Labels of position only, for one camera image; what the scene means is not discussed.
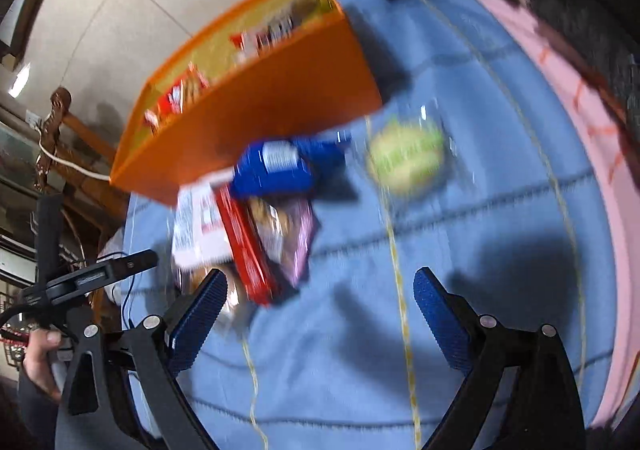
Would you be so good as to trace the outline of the person's left hand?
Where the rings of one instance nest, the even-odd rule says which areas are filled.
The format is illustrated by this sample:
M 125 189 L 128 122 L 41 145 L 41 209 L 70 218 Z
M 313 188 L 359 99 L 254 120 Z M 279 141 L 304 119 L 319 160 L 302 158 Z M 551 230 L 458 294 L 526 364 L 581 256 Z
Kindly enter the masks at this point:
M 54 402 L 61 400 L 61 392 L 51 370 L 50 352 L 56 352 L 62 343 L 62 335 L 55 329 L 35 329 L 29 334 L 24 372 L 47 397 Z

